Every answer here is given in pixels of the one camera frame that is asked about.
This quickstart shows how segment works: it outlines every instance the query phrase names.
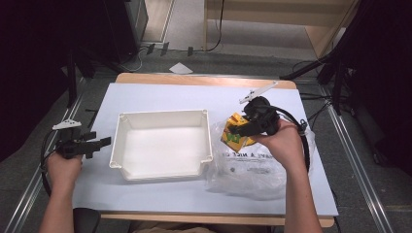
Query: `wooden table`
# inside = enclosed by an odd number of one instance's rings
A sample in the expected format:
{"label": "wooden table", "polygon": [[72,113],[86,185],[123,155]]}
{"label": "wooden table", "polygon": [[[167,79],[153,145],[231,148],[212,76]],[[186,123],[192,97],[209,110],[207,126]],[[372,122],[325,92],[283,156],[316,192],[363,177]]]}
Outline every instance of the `wooden table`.
{"label": "wooden table", "polygon": [[[304,25],[318,57],[349,23],[358,0],[225,0],[223,20]],[[204,0],[203,48],[208,19],[220,19],[222,0]]]}
{"label": "wooden table", "polygon": [[[273,81],[251,80],[223,77],[182,76],[168,74],[120,74],[116,83],[158,83],[182,85],[219,85],[219,86],[250,86],[260,87]],[[279,81],[276,88],[296,89],[290,81]],[[254,225],[284,225],[284,216],[215,216],[215,215],[183,215],[183,214],[139,214],[139,213],[111,213],[102,212],[102,217],[134,220],[156,220],[176,222],[226,223],[226,224],[254,224]],[[322,227],[331,227],[334,223],[332,216],[319,216]]]}

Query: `snack bag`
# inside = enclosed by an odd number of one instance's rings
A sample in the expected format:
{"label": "snack bag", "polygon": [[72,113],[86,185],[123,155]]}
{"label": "snack bag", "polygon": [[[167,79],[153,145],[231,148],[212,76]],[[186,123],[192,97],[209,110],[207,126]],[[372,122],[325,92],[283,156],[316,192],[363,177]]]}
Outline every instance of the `snack bag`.
{"label": "snack bag", "polygon": [[223,134],[221,137],[221,141],[225,143],[228,147],[230,147],[232,150],[235,152],[238,152],[241,150],[243,147],[253,145],[255,143],[254,140],[250,139],[249,137],[240,137],[239,134],[232,134],[230,133],[230,130],[228,129],[229,126],[231,125],[242,125],[247,123],[248,121],[244,119],[242,116],[240,116],[237,113],[234,113],[226,122],[226,125],[224,126]]}

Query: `gray floor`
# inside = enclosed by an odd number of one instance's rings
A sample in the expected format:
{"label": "gray floor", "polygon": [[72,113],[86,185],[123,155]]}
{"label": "gray floor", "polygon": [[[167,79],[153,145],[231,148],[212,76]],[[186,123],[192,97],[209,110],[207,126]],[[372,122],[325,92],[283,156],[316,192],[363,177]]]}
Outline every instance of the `gray floor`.
{"label": "gray floor", "polygon": [[[178,0],[175,7],[179,7],[179,1],[186,0]],[[293,32],[297,30],[297,28],[287,27],[285,30]],[[168,37],[166,36],[166,39],[169,38],[171,42],[176,42],[177,40],[172,40],[171,33],[173,32],[179,35],[179,29],[173,28],[171,24],[168,32],[169,34]],[[293,33],[288,35],[285,31],[283,32],[285,34],[283,38],[286,41],[291,40],[294,37],[293,35],[296,35]],[[178,38],[181,38],[181,40],[182,38],[193,40],[190,36],[182,35],[185,35],[185,33],[180,31]],[[223,41],[223,48],[230,49],[232,46],[228,39],[225,40],[226,41]],[[307,41],[304,41],[304,38],[302,39],[300,37],[297,41],[299,40],[301,43],[269,43],[270,45],[267,44],[266,47],[283,49],[278,49],[277,52],[271,51],[268,55],[262,55],[262,52],[256,52],[258,50],[251,49],[247,45],[244,45],[246,43],[238,43],[235,50],[221,49],[213,53],[198,52],[190,57],[187,57],[184,52],[178,51],[169,51],[164,56],[160,56],[158,50],[150,55],[145,55],[142,52],[141,58],[143,66],[138,72],[169,73],[168,69],[171,66],[182,62],[195,74],[261,76],[266,79],[271,79],[290,73],[293,65],[301,60],[314,59],[314,53],[311,54],[312,51],[306,50]],[[197,44],[195,44],[194,41],[183,43],[182,49],[186,49],[188,45],[195,47]],[[301,46],[302,50],[296,50],[296,46],[298,48]],[[171,43],[171,49],[179,49],[177,44],[175,48],[173,47],[175,47],[175,44]],[[124,65],[129,68],[138,67],[139,60],[135,57],[134,60]],[[316,71],[312,71],[304,76],[305,79],[297,79],[296,82],[298,83],[299,91],[320,93],[319,87],[314,83],[315,77]],[[93,80],[87,80],[86,82],[86,92],[80,108],[74,116],[74,120],[81,122],[89,122],[91,120],[91,114],[86,113],[85,109],[99,108],[108,84],[114,82],[115,78],[116,75],[110,70],[104,67],[98,68],[98,73],[95,78]],[[30,183],[39,164],[38,157],[43,137],[54,124],[62,120],[66,111],[66,102],[67,93],[55,102],[52,109],[38,124],[22,148],[0,163],[0,231],[6,229],[14,209],[20,200],[20,196]],[[310,116],[322,107],[324,101],[303,101],[303,104],[306,115]],[[396,167],[381,167],[376,165],[373,161],[370,147],[363,138],[361,128],[356,119],[346,113],[343,114],[343,119],[367,175],[382,201],[382,205],[387,211],[394,231],[410,232],[410,229],[412,229],[412,199],[410,198],[410,193],[412,193],[412,178]],[[326,176],[331,188],[337,195],[339,204],[338,221],[342,232],[379,232],[328,112],[322,112],[320,114],[316,121],[314,132],[316,133],[317,147],[326,169]],[[21,228],[21,232],[37,232],[47,201],[48,197],[44,190],[41,189],[39,196],[27,216],[26,222]],[[98,232],[126,232],[128,223],[126,220],[103,219],[99,225]],[[325,229],[325,232],[337,232],[336,226]]]}

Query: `black cable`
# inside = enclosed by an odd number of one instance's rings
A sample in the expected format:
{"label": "black cable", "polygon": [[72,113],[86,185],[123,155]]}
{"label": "black cable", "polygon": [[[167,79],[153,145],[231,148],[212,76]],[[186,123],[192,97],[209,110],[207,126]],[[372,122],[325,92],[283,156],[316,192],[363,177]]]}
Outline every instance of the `black cable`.
{"label": "black cable", "polygon": [[283,110],[281,108],[278,108],[278,107],[275,107],[275,106],[267,106],[267,105],[257,105],[256,108],[271,109],[271,110],[274,110],[274,111],[281,112],[282,114],[286,115],[292,121],[292,123],[294,125],[296,125],[296,127],[298,129],[300,139],[302,141],[302,145],[303,145],[306,170],[309,172],[309,167],[310,167],[309,144],[308,144],[308,140],[307,140],[306,135],[305,135],[305,129],[303,128],[302,124],[298,123],[297,120],[293,117],[292,114],[290,114],[288,111]]}
{"label": "black cable", "polygon": [[54,132],[54,130],[51,130],[46,134],[45,139],[43,140],[41,151],[40,151],[40,168],[42,170],[42,183],[43,183],[43,187],[45,188],[46,193],[49,196],[52,195],[52,189],[49,185],[48,178],[46,176],[46,173],[47,173],[46,163],[47,163],[47,159],[49,158],[50,155],[52,155],[53,151],[49,152],[46,155],[45,153],[46,153],[46,143],[48,142],[49,136],[51,135],[52,132]]}
{"label": "black cable", "polygon": [[43,140],[43,143],[42,143],[42,148],[40,150],[40,168],[43,170],[46,169],[46,159],[47,157],[49,157],[49,154],[45,156],[46,143],[48,142],[49,136],[51,135],[52,132],[54,132],[54,130],[51,130],[46,134],[45,139]]}
{"label": "black cable", "polygon": [[223,9],[224,9],[224,0],[222,1],[222,8],[221,8],[221,22],[219,23],[219,40],[218,42],[215,44],[215,46],[209,50],[205,50],[205,51],[212,51],[214,50],[220,43],[221,43],[221,39],[222,39],[222,21],[223,21]]}
{"label": "black cable", "polygon": [[320,110],[318,110],[315,114],[311,115],[311,116],[308,118],[308,121],[311,120],[311,119],[313,119],[312,126],[310,127],[312,130],[315,128],[315,122],[316,122],[316,119],[318,118],[318,116],[321,114],[321,112],[323,112],[324,110],[326,110],[326,108],[329,107],[330,105],[331,105],[331,102],[325,103],[325,104],[321,107]]}

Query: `plastic bag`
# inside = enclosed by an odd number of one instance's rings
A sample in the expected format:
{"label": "plastic bag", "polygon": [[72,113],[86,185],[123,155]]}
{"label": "plastic bag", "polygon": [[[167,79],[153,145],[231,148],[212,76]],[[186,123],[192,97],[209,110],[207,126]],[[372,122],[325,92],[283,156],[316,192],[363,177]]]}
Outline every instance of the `plastic bag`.
{"label": "plastic bag", "polygon": [[[243,196],[255,200],[275,200],[285,197],[286,171],[271,155],[269,149],[259,143],[235,152],[221,142],[225,122],[211,126],[213,162],[206,174],[208,191]],[[305,132],[309,150],[315,149],[315,134]]]}

